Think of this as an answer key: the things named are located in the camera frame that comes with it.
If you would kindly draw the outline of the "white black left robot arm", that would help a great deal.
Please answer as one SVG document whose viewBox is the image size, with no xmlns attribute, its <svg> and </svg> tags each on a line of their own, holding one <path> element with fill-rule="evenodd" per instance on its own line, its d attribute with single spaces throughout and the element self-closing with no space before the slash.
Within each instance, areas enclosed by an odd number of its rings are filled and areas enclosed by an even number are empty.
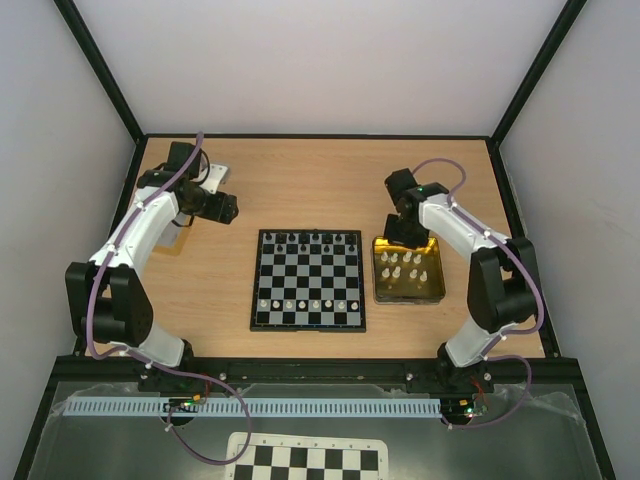
<svg viewBox="0 0 640 480">
<path fill-rule="evenodd" d="M 209 160 L 203 140 L 199 133 L 192 143 L 172 143 L 167 160 L 138 178 L 105 244 L 65 272 L 74 333 L 96 360 L 119 353 L 149 368 L 176 368 L 190 348 L 155 322 L 141 276 L 154 248 L 194 219 L 228 225 L 239 213 L 236 197 L 220 189 L 230 170 Z"/>
</svg>

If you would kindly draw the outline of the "gold metal tray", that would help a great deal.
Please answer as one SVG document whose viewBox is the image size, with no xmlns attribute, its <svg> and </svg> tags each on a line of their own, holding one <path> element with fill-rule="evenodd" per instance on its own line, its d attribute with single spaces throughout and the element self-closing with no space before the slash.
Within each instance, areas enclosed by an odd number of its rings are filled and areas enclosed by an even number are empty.
<svg viewBox="0 0 640 480">
<path fill-rule="evenodd" d="M 374 300 L 380 304 L 438 304 L 446 295 L 438 240 L 409 249 L 378 236 L 372 242 Z"/>
</svg>

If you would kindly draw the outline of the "black grey chess board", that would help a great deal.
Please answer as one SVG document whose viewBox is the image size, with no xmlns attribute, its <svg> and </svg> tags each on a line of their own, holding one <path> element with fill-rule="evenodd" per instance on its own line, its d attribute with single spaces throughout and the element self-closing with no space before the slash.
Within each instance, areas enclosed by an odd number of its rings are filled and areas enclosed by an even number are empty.
<svg viewBox="0 0 640 480">
<path fill-rule="evenodd" d="M 252 331 L 366 331 L 362 237 L 359 230 L 261 229 L 258 234 Z M 259 301 L 266 299 L 265 308 Z M 278 300 L 280 307 L 272 308 Z M 285 307 L 291 300 L 293 308 Z M 305 309 L 298 308 L 299 301 Z M 320 308 L 312 302 L 320 301 Z M 332 300 L 332 308 L 326 308 Z M 346 302 L 345 309 L 337 303 Z M 359 303 L 358 310 L 350 308 Z"/>
</svg>

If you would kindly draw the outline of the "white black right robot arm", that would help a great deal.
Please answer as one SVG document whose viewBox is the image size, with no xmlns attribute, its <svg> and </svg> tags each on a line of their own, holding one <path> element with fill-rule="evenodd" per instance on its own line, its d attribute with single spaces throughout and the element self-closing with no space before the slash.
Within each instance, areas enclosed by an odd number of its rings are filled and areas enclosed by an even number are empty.
<svg viewBox="0 0 640 480">
<path fill-rule="evenodd" d="M 387 217 L 384 238 L 417 249 L 436 234 L 469 264 L 469 318 L 437 352 L 436 379 L 445 390 L 461 390 L 489 352 L 511 335 L 538 332 L 545 307 L 535 248 L 525 237 L 494 231 L 461 207 L 454 191 L 439 183 L 420 185 L 411 170 L 385 179 L 396 209 Z"/>
</svg>

